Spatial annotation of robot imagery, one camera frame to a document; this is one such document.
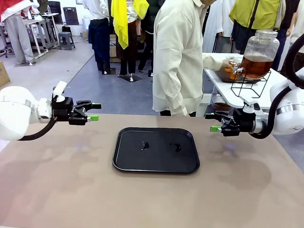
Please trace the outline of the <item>bowl of brown liquid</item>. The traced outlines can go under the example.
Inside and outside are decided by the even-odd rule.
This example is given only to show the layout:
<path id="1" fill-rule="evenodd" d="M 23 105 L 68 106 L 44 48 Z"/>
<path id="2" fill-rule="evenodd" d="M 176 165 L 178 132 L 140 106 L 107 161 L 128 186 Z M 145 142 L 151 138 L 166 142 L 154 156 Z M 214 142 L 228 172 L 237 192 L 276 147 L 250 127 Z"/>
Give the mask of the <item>bowl of brown liquid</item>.
<path id="1" fill-rule="evenodd" d="M 234 108 L 226 103 L 216 102 L 211 104 L 214 111 L 223 111 L 223 112 L 229 112 L 232 113 L 234 111 Z"/>

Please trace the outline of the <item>glass tea dispenser jar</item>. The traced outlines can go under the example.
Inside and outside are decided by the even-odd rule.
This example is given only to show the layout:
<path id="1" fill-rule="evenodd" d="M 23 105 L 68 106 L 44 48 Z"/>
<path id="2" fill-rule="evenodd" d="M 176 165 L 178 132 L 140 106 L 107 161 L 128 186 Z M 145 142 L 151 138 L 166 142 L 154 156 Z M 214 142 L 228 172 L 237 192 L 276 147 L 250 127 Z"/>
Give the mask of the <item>glass tea dispenser jar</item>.
<path id="1" fill-rule="evenodd" d="M 280 45 L 276 37 L 276 31 L 257 30 L 247 42 L 236 74 L 252 80 L 263 78 L 269 72 Z"/>

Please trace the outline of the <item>tall clear plastic iced cup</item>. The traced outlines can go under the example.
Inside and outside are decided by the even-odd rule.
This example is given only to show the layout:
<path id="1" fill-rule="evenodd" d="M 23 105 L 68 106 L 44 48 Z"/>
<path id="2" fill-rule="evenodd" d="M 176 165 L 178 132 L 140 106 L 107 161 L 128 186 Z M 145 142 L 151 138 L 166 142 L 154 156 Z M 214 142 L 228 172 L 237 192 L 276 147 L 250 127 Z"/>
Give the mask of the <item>tall clear plastic iced cup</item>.
<path id="1" fill-rule="evenodd" d="M 238 75 L 233 73 L 233 70 L 230 68 L 224 68 L 225 72 L 229 74 L 229 79 L 231 80 L 238 80 Z"/>

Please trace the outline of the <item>dark brown board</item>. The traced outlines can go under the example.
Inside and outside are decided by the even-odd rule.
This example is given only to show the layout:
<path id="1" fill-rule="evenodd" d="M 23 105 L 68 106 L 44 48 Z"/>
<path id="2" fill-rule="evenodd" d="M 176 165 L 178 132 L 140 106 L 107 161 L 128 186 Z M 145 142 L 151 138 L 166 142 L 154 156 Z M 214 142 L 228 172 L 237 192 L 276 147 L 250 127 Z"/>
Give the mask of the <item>dark brown board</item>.
<path id="1" fill-rule="evenodd" d="M 79 25 L 76 7 L 63 7 L 67 25 Z"/>

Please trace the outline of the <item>person in white coat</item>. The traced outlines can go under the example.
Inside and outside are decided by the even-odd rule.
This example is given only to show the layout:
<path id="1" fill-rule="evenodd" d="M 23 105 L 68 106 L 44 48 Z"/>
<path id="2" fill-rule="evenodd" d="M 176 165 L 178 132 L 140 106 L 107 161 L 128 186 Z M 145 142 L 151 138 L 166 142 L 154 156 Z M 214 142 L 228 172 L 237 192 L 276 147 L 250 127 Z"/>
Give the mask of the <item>person in white coat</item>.
<path id="1" fill-rule="evenodd" d="M 203 35 L 204 53 L 236 53 L 235 44 L 230 40 L 233 21 L 229 14 L 236 0 L 216 0 L 211 4 Z"/>

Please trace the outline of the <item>person in black clothes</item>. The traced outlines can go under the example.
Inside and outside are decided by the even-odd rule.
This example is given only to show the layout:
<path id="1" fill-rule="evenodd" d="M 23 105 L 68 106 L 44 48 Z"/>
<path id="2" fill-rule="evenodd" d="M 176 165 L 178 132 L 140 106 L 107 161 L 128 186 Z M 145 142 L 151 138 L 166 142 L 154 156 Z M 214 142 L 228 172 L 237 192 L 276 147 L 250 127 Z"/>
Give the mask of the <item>person in black clothes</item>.
<path id="1" fill-rule="evenodd" d="M 149 7 L 147 9 L 145 17 L 142 19 L 141 22 L 141 28 L 145 34 L 144 41 L 146 43 L 146 46 L 144 48 L 143 54 L 138 65 L 139 72 L 143 72 L 148 57 L 150 56 L 151 51 L 153 50 L 154 22 L 157 13 L 160 9 L 158 0 L 147 0 L 147 2 L 149 3 Z"/>

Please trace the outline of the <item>person's left forearm cream sleeve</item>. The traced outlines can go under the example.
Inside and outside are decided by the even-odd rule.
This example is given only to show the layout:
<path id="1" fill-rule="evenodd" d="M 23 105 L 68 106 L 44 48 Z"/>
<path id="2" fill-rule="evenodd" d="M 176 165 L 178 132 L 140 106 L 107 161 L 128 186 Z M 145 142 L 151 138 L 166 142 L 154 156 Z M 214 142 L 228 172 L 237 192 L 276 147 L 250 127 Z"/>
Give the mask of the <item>person's left forearm cream sleeve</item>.
<path id="1" fill-rule="evenodd" d="M 223 67 L 223 60 L 215 60 L 208 53 L 202 53 L 202 62 L 204 69 L 219 71 Z"/>

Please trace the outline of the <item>white side table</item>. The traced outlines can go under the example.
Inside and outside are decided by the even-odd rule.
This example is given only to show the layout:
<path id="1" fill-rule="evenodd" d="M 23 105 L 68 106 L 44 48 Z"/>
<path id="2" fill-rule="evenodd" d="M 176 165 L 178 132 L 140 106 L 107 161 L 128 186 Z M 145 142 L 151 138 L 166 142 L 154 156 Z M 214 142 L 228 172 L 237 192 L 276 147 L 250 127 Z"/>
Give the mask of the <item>white side table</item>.
<path id="1" fill-rule="evenodd" d="M 258 101 L 260 107 L 263 110 L 267 110 L 270 108 L 271 106 L 271 101 L 270 101 L 270 89 L 272 86 L 276 85 L 277 83 L 280 83 L 284 80 L 286 80 L 286 78 L 279 74 L 278 72 L 276 72 L 273 69 L 271 70 L 271 76 L 268 80 L 268 83 L 261 95 L 260 98 L 257 98 L 256 100 Z M 235 107 L 235 108 L 241 108 L 244 105 L 244 102 L 241 98 L 235 96 L 233 94 L 233 92 L 231 91 L 230 87 L 231 87 L 231 83 L 224 83 L 222 82 L 216 75 L 216 72 L 206 69 L 205 72 L 207 73 L 208 77 L 210 78 L 210 80 L 212 81 L 212 83 L 214 84 L 214 86 L 217 88 L 217 90 L 219 91 L 219 93 L 223 96 L 223 98 L 225 99 L 225 101 L 227 102 L 228 105 Z"/>

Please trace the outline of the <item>person's left hand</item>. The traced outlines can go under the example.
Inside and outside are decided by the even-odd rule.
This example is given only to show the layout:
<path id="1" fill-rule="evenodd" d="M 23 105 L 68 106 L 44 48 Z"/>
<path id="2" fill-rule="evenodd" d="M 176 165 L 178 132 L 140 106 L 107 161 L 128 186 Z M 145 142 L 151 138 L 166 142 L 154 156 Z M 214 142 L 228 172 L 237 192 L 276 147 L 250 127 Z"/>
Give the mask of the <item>person's left hand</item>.
<path id="1" fill-rule="evenodd" d="M 234 71 L 234 65 L 231 61 L 234 60 L 233 57 L 227 57 L 226 59 L 222 60 L 221 69 L 229 69 L 231 72 Z"/>

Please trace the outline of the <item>person in beige top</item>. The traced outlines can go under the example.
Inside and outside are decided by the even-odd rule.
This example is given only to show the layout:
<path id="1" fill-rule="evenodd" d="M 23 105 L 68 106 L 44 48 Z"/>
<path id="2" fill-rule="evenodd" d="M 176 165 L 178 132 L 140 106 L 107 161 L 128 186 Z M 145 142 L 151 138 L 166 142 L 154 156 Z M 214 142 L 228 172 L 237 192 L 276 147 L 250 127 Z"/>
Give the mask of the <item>person in beige top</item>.
<path id="1" fill-rule="evenodd" d="M 292 46 L 304 34 L 304 2 L 300 2 L 297 12 L 296 21 L 290 38 L 290 46 Z"/>

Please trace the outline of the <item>person in yellow-green jacket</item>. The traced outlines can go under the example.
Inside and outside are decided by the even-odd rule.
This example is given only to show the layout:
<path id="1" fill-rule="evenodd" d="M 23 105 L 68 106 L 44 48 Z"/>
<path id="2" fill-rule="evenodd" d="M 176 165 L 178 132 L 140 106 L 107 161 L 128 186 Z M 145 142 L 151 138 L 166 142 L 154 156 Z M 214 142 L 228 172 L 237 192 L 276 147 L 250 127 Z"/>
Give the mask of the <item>person in yellow-green jacket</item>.
<path id="1" fill-rule="evenodd" d="M 279 29 L 286 6 L 285 0 L 236 0 L 229 14 L 233 22 L 231 38 L 236 50 L 244 54 L 249 38 L 257 30 Z"/>

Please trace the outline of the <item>person dark top blue jeans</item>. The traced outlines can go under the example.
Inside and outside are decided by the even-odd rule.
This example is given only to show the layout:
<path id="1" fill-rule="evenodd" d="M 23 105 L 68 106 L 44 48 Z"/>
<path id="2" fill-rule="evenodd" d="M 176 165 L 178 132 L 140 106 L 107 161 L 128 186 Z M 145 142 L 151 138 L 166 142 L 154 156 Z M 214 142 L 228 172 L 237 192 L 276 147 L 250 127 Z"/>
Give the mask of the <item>person dark top blue jeans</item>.
<path id="1" fill-rule="evenodd" d="M 299 1 L 300 0 L 281 0 L 275 24 L 275 29 L 277 30 L 276 38 L 280 45 L 272 64 L 272 68 L 276 71 L 279 67 L 286 39 L 291 35 L 295 24 L 295 13 L 297 12 Z"/>

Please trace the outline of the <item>person's right forearm cream sleeve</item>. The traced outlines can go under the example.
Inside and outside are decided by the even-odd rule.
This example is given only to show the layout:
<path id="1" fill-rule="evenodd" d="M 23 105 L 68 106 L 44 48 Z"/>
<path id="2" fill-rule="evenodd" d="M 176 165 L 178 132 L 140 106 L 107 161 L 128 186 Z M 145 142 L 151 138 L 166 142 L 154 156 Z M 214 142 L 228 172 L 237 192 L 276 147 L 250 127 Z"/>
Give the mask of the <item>person's right forearm cream sleeve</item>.
<path id="1" fill-rule="evenodd" d="M 163 87 L 171 115 L 187 116 L 188 111 L 181 94 L 180 80 L 176 77 L 168 77 L 164 80 Z"/>

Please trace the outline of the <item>person in grey trousers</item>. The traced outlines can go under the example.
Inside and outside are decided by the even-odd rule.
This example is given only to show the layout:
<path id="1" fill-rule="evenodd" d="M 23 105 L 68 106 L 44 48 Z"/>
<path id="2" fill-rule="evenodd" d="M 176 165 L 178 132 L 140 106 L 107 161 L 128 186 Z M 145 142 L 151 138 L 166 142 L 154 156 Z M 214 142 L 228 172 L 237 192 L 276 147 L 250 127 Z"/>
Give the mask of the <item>person in grey trousers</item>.
<path id="1" fill-rule="evenodd" d="M 34 56 L 23 16 L 32 6 L 30 0 L 0 0 L 0 22 L 4 23 L 8 33 L 16 62 L 30 66 L 33 65 Z"/>

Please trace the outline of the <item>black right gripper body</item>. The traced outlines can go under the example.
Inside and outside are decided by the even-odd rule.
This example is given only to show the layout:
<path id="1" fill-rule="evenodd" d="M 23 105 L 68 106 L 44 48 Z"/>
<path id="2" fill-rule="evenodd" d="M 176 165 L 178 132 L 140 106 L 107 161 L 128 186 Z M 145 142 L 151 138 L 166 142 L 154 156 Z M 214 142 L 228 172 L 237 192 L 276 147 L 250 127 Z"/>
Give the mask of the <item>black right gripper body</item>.
<path id="1" fill-rule="evenodd" d="M 256 120 L 256 115 L 254 113 L 249 114 L 244 112 L 243 109 L 237 108 L 234 109 L 233 118 L 241 132 L 252 132 L 254 121 Z"/>

